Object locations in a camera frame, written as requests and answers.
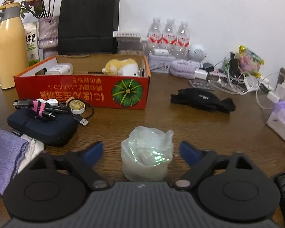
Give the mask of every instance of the round speaker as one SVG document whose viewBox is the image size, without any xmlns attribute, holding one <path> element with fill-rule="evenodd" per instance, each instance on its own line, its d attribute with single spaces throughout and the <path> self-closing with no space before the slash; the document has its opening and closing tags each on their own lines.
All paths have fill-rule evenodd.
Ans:
<svg viewBox="0 0 285 228">
<path fill-rule="evenodd" d="M 207 54 L 202 45 L 192 45 L 189 50 L 189 56 L 193 61 L 200 63 Z"/>
</svg>

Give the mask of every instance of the pumpkin illustration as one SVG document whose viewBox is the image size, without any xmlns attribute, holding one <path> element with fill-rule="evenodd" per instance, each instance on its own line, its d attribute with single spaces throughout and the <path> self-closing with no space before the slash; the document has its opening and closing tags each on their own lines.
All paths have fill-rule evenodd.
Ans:
<svg viewBox="0 0 285 228">
<path fill-rule="evenodd" d="M 133 79 L 124 79 L 112 89 L 114 101 L 122 107 L 135 106 L 143 97 L 142 85 Z"/>
</svg>

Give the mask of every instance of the snack package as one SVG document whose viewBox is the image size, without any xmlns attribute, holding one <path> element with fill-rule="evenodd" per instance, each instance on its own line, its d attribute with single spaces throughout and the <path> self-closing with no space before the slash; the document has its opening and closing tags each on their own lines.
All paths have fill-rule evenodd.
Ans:
<svg viewBox="0 0 285 228">
<path fill-rule="evenodd" d="M 239 54 L 239 67 L 255 77 L 260 77 L 259 69 L 264 64 L 264 60 L 243 45 L 239 47 Z"/>
</svg>

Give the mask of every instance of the lavender knitted fabric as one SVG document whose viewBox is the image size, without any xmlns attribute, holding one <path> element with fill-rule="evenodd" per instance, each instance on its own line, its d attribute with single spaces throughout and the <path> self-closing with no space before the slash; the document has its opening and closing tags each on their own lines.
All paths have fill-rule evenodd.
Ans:
<svg viewBox="0 0 285 228">
<path fill-rule="evenodd" d="M 18 172 L 28 141 L 0 129 L 0 196 Z"/>
<path fill-rule="evenodd" d="M 200 63 L 186 61 L 186 60 L 174 60 L 170 65 L 170 74 L 186 78 L 195 79 L 194 73 L 196 69 L 200 68 Z"/>
</svg>

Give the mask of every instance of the yellow thermos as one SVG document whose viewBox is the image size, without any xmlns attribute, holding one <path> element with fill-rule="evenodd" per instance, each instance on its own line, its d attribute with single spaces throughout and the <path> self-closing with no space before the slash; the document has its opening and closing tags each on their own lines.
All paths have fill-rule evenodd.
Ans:
<svg viewBox="0 0 285 228">
<path fill-rule="evenodd" d="M 9 3 L 0 9 L 0 84 L 7 89 L 15 86 L 14 76 L 29 65 L 20 3 Z"/>
</svg>

